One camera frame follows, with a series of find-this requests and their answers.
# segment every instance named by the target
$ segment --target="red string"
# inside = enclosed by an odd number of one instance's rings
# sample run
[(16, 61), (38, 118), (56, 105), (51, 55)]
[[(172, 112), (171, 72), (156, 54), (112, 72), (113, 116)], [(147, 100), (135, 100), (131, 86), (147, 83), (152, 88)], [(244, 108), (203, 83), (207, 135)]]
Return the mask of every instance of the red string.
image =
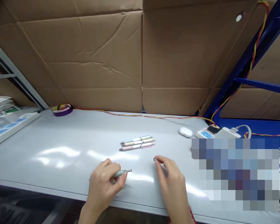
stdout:
[(193, 218), (193, 220), (194, 220), (194, 223), (197, 224), (197, 223), (196, 223), (196, 220), (195, 220), (195, 218), (194, 218), (193, 212), (192, 212), (192, 210), (191, 210), (191, 208), (190, 208), (190, 206), (189, 206), (189, 210), (190, 210), (191, 216), (192, 216), (192, 218)]

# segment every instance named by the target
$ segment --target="tape roll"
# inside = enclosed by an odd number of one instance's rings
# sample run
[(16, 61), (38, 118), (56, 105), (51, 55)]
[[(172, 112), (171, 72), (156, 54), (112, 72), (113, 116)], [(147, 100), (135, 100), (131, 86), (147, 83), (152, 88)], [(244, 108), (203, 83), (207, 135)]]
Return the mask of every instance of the tape roll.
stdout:
[(73, 111), (73, 109), (70, 104), (61, 104), (56, 107), (53, 107), (51, 111), (56, 117), (62, 117), (70, 114)]

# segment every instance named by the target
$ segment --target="right hand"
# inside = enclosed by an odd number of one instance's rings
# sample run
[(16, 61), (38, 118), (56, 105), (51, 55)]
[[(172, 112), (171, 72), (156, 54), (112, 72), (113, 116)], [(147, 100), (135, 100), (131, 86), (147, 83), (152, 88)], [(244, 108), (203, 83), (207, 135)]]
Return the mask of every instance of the right hand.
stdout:
[[(155, 156), (156, 170), (161, 192), (172, 224), (192, 224), (194, 220), (189, 211), (187, 190), (184, 175), (173, 160), (163, 156)], [(164, 163), (168, 177), (165, 177), (160, 163)]]

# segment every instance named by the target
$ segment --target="white table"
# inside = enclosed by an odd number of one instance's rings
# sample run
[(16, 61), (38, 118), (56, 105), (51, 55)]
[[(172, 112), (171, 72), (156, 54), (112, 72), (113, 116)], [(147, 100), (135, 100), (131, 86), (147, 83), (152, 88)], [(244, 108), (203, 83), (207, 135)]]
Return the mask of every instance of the white table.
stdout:
[[(122, 169), (133, 170), (111, 205), (167, 215), (153, 161), (155, 155), (163, 155), (175, 160), (184, 174), (197, 221), (280, 223), (278, 212), (215, 211), (200, 190), (198, 160), (191, 157), (191, 140), (178, 133), (183, 126), (195, 133), (206, 123), (197, 118), (163, 120), (81, 110), (55, 117), (46, 110), (0, 144), (0, 185), (86, 200), (91, 172), (110, 158)], [(121, 141), (143, 135), (152, 135), (155, 145), (118, 151)]]

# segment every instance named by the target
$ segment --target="hand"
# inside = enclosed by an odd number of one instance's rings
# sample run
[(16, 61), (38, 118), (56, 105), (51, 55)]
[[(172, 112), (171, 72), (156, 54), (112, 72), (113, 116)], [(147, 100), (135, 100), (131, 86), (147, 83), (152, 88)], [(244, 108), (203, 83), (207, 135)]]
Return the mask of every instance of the hand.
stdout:
[[(172, 224), (192, 224), (194, 220), (189, 211), (186, 183), (183, 174), (173, 160), (163, 156), (155, 156), (156, 170), (161, 192)], [(168, 177), (166, 178), (160, 163), (164, 163)]]
[(120, 170), (120, 165), (112, 163), (110, 159), (95, 168), (90, 176), (88, 197), (81, 210), (79, 224), (95, 223), (115, 195), (123, 189), (127, 172), (120, 176), (117, 183), (110, 182), (110, 178)]

